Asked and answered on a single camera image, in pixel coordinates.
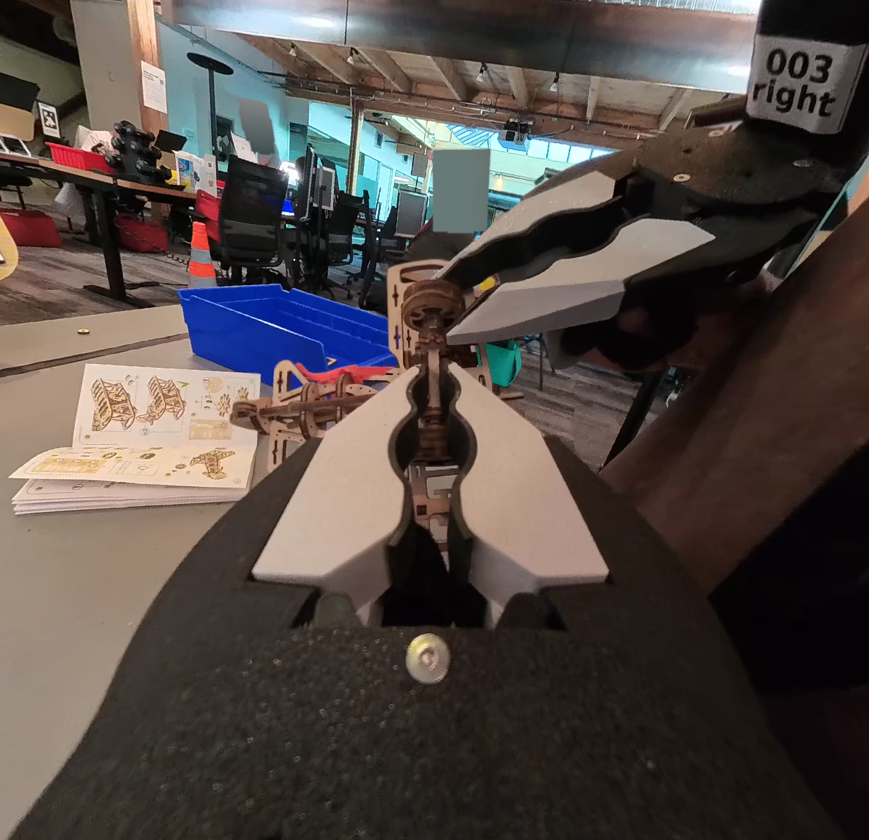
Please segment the red plastic bin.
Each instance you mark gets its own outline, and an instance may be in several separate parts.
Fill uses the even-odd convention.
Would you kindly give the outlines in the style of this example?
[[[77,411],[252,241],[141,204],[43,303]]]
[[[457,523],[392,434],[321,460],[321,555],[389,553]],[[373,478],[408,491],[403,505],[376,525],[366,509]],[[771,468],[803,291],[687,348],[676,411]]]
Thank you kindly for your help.
[[[99,172],[107,175],[115,173],[115,169],[106,161],[102,153],[49,141],[45,145],[53,163],[82,172]]]

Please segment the blue plastic bin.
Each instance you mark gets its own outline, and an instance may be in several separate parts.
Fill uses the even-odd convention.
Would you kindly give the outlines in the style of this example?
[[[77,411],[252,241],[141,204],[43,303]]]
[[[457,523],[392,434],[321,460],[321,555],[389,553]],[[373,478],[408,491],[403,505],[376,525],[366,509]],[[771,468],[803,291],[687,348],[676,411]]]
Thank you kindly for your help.
[[[271,383],[283,360],[314,373],[349,365],[395,367],[387,319],[278,284],[178,291],[192,352]]]

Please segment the orange traffic cone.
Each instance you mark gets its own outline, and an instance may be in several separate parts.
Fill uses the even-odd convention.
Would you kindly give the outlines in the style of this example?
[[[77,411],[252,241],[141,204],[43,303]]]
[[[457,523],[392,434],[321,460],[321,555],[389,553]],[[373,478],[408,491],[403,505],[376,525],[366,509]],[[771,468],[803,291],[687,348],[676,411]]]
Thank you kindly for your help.
[[[190,290],[210,289],[218,285],[210,253],[208,230],[205,224],[198,220],[192,223],[188,269]]]

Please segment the teal bag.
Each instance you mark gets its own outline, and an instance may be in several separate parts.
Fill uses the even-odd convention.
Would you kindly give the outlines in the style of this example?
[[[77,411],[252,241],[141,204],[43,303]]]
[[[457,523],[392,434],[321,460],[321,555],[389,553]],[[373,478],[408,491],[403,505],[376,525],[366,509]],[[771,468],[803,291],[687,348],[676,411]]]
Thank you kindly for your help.
[[[515,340],[486,343],[488,367],[493,386],[507,388],[514,383],[522,368],[520,345]]]

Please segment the person's brown shirt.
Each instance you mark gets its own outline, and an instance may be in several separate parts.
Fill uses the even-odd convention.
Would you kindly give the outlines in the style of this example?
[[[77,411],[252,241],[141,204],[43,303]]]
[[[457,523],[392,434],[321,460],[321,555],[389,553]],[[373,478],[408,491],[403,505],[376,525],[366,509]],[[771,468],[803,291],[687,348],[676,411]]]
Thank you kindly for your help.
[[[709,594],[867,444],[868,209],[601,470]]]

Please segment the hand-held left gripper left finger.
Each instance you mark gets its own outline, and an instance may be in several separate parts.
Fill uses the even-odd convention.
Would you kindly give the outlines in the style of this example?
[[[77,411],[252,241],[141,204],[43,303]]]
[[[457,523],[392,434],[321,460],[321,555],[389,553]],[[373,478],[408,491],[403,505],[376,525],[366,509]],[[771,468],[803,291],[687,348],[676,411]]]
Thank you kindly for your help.
[[[418,368],[402,373],[316,440],[253,565],[255,583],[344,596],[365,626],[390,621],[421,542],[399,457],[401,432],[415,426],[419,380]]]

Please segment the black round-top floor pole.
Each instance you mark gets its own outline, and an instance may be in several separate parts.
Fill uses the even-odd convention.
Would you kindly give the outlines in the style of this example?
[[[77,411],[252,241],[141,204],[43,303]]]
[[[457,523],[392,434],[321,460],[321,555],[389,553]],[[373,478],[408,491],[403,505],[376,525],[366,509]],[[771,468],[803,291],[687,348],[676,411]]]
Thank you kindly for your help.
[[[189,52],[187,54],[187,59],[193,65],[204,70],[208,77],[210,145],[211,152],[215,155],[215,159],[220,162],[224,159],[224,154],[219,143],[220,135],[218,132],[218,120],[216,114],[215,77],[217,75],[232,76],[234,71],[228,64],[205,53]]]

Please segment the metal ventilation duct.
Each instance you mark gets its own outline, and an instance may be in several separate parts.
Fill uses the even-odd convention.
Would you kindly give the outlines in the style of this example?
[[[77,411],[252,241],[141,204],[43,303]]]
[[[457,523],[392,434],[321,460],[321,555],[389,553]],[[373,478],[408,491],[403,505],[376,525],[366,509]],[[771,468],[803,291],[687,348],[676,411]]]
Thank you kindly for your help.
[[[747,76],[761,0],[165,0],[186,24],[726,90]]]

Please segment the black knobbed equipment rack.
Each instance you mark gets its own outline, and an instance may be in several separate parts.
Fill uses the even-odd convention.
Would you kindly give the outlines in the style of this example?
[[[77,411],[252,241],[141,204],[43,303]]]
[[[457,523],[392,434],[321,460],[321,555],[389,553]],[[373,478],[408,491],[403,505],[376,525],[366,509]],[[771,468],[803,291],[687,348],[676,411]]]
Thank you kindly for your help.
[[[165,186],[171,171],[159,164],[162,156],[154,143],[156,137],[131,122],[122,120],[114,124],[108,144],[103,145],[103,159],[118,178],[149,186]]]

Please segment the grey desk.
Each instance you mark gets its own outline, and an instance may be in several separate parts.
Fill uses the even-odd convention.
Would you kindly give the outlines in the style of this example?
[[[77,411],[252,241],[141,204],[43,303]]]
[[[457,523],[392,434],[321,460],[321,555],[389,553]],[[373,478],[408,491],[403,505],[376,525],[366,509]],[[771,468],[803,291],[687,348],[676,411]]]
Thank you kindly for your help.
[[[2,838],[411,837],[397,636],[249,576],[299,471],[2,524]]]

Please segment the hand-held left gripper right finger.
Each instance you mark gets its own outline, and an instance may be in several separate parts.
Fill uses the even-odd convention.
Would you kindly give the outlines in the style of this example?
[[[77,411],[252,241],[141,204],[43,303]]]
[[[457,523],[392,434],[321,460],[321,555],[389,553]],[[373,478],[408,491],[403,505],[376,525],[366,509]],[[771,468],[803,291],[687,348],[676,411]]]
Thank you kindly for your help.
[[[458,468],[449,562],[495,626],[516,595],[600,585],[609,568],[544,436],[465,369],[450,364],[449,454]]]

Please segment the white instruction booklet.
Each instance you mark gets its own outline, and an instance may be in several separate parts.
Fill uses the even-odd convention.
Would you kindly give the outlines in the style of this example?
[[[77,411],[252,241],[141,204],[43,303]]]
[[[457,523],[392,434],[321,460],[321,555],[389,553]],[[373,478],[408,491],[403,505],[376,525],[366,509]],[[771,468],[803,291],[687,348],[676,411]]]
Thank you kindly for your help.
[[[258,373],[123,365],[84,368],[71,445],[10,478],[16,516],[233,504],[249,491],[257,433],[231,421]]]

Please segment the wooden airplane model assembly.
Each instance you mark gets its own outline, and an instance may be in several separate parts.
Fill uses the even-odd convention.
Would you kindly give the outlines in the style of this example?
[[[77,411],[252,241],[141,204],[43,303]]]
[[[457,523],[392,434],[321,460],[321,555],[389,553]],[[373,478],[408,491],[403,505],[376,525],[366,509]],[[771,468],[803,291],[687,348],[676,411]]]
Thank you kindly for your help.
[[[397,367],[346,365],[317,373],[285,359],[275,367],[270,397],[254,400],[237,395],[230,421],[269,438],[269,471],[288,459],[289,443],[323,437],[412,368],[418,368],[434,389],[434,383],[446,377],[450,359],[501,400],[524,398],[523,393],[505,391],[493,382],[487,346],[448,345],[450,328],[469,305],[494,288],[495,280],[487,279],[467,296],[457,285],[435,277],[445,266],[439,260],[408,262],[387,275],[387,317],[396,340],[390,349]]]

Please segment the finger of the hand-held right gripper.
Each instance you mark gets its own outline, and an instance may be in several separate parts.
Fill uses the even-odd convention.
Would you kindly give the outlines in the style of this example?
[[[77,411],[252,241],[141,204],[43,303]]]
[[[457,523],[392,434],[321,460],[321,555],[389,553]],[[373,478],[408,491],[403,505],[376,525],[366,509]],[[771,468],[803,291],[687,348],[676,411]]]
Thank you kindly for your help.
[[[606,291],[611,285],[573,282],[549,273],[562,259],[597,250],[624,220],[616,182],[635,169],[634,152],[618,152],[562,172],[527,195],[482,237],[463,249],[437,276],[435,293],[469,292],[489,277],[518,282],[522,290],[567,284],[572,291]]]
[[[603,247],[555,261],[531,278],[500,284],[448,332],[451,345],[593,324],[613,317],[629,280],[713,241],[700,226],[643,217],[618,228]]]

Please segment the black mesh office chair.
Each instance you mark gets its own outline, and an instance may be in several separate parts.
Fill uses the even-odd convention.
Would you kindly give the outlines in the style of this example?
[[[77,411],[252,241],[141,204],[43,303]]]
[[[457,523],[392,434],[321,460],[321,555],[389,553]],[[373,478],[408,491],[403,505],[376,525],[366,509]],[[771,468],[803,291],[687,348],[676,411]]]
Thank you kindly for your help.
[[[229,286],[278,284],[289,290],[282,267],[282,212],[288,178],[280,170],[228,158],[212,255]]]

